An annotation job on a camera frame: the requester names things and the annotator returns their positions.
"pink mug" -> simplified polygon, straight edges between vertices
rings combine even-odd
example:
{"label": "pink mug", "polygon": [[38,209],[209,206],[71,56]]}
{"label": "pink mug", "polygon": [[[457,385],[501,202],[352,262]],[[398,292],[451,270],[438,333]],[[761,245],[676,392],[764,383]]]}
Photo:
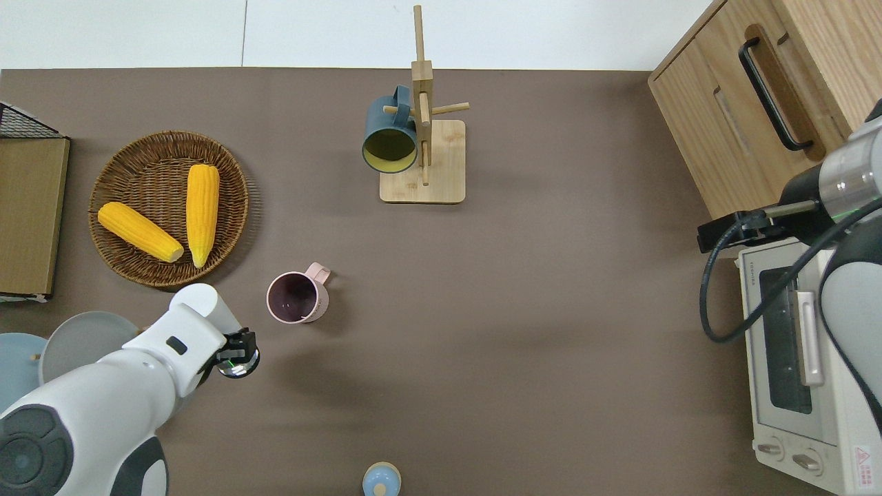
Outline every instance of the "pink mug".
{"label": "pink mug", "polygon": [[328,290],[325,281],[331,271],[313,262],[306,272],[286,272],[266,290],[266,308],[283,324],[305,324],[325,314]]}

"dark green mug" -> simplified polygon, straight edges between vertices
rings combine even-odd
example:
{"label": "dark green mug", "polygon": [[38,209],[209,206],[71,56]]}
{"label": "dark green mug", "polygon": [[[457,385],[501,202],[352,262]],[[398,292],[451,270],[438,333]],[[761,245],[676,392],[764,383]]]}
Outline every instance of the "dark green mug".
{"label": "dark green mug", "polygon": [[[395,107],[386,113],[384,106]],[[410,116],[410,88],[399,85],[392,96],[381,96],[368,108],[362,157],[372,169],[394,174],[416,162],[416,123]]]}

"oven door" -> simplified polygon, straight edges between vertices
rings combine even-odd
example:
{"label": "oven door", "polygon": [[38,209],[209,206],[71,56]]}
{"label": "oven door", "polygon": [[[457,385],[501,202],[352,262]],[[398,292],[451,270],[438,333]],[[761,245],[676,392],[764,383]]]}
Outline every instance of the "oven door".
{"label": "oven door", "polygon": [[[796,240],[769,246],[744,255],[747,312],[807,248]],[[827,358],[835,349],[816,308],[829,256],[821,252],[774,299],[751,327],[747,344],[757,423],[836,446],[832,381],[825,375],[830,370]]]}

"oven handle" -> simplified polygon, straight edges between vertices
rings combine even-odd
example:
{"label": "oven handle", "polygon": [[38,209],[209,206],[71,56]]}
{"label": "oven handle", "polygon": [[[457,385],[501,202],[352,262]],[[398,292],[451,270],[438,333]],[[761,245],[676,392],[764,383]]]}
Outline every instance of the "oven handle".
{"label": "oven handle", "polygon": [[821,353],[818,346],[818,317],[815,312],[815,294],[812,291],[796,292],[796,345],[802,358],[799,376],[803,386],[824,384],[821,370]]}

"yellow corn cob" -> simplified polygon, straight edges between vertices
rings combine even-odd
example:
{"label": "yellow corn cob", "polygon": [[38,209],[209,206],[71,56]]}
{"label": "yellow corn cob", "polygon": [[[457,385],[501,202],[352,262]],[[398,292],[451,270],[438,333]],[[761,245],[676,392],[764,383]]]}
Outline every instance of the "yellow corn cob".
{"label": "yellow corn cob", "polygon": [[124,203],[105,203],[98,211],[98,223],[164,262],[174,262],[183,255],[183,246],[177,240]]}
{"label": "yellow corn cob", "polygon": [[213,165],[198,163],[187,176],[187,244],[193,254],[193,265],[206,264],[214,246],[214,230],[218,223],[218,196],[221,177]]}

